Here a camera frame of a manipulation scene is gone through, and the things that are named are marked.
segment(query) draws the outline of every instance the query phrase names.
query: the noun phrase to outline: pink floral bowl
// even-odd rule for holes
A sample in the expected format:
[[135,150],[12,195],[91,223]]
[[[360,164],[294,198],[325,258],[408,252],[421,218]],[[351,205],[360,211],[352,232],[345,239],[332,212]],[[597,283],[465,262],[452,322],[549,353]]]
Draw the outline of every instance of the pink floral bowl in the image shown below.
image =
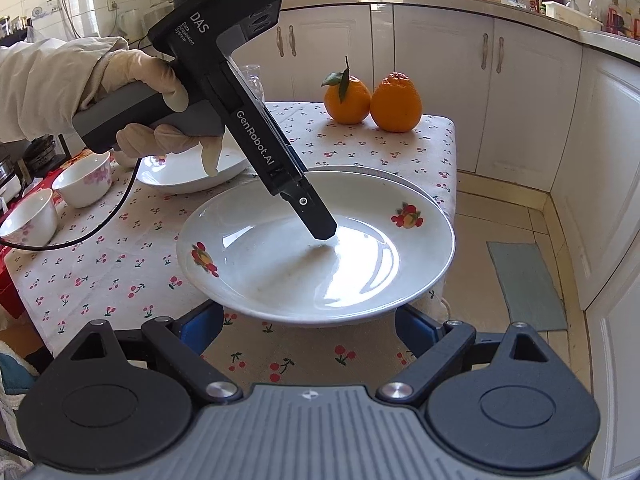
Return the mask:
[[52,189],[71,207],[88,206],[99,200],[111,187],[110,154],[92,153],[78,160],[53,181]]
[[0,237],[14,244],[44,246],[56,232],[53,192],[41,189],[23,199],[2,222]]

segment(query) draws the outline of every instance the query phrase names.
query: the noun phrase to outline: cabinet handle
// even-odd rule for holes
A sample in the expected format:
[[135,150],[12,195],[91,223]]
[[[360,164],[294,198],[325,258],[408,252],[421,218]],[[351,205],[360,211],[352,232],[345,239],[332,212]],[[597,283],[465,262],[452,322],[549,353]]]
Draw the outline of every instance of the cabinet handle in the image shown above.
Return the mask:
[[293,33],[293,25],[289,25],[289,46],[291,47],[291,53],[297,56],[296,52],[296,35]]
[[489,55],[489,35],[484,33],[482,35],[482,65],[480,68],[484,70],[486,68],[486,58]]
[[495,71],[499,74],[502,72],[502,60],[504,59],[504,38],[500,36],[498,43],[500,44],[500,50],[498,51],[498,68]]
[[278,45],[278,50],[280,51],[280,57],[284,57],[284,48],[282,46],[282,29],[278,27],[276,29],[276,44]]

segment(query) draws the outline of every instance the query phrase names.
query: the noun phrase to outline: orange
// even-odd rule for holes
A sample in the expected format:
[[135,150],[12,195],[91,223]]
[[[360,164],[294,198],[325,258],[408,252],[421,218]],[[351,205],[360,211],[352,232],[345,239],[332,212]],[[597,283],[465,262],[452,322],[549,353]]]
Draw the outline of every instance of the orange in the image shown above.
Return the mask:
[[369,115],[371,94],[357,77],[349,76],[349,86],[340,102],[340,85],[328,86],[324,94],[324,107],[333,120],[340,124],[358,124]]
[[393,134],[413,130],[422,117],[422,101],[412,81],[399,72],[386,76],[371,98],[371,117]]

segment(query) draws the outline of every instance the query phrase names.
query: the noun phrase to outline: tablecloth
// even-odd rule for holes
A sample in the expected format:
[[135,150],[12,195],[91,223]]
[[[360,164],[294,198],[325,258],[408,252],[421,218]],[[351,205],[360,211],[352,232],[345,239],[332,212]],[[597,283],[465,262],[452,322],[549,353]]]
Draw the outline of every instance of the tablecloth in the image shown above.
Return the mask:
[[[456,197],[454,126],[423,116],[412,132],[388,134],[371,118],[355,126],[335,123],[322,104],[268,104],[308,167],[353,164],[405,177],[452,218]],[[98,202],[73,209],[58,205],[53,243],[91,230],[121,199],[131,170],[114,163],[114,184]],[[44,343],[57,355],[95,318],[114,329],[138,328],[155,316],[180,317],[206,297],[180,272],[175,241],[191,212],[212,196],[254,178],[247,171],[195,194],[167,195],[140,184],[97,235],[64,250],[13,251],[6,266]],[[439,303],[443,282],[417,301]],[[365,383],[378,386],[413,360],[394,331],[394,314],[335,328],[292,328],[225,310],[222,332],[204,357],[242,387],[253,382]]]

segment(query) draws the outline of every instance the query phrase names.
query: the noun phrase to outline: metal screw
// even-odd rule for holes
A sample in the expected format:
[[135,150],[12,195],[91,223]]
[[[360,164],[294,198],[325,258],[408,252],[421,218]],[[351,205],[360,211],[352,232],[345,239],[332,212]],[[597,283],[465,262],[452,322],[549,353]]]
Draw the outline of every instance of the metal screw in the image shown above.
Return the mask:
[[406,399],[414,389],[405,383],[387,383],[380,386],[380,393],[387,399]]
[[215,383],[207,384],[206,392],[208,396],[216,399],[227,399],[238,392],[238,387],[228,381],[216,381]]

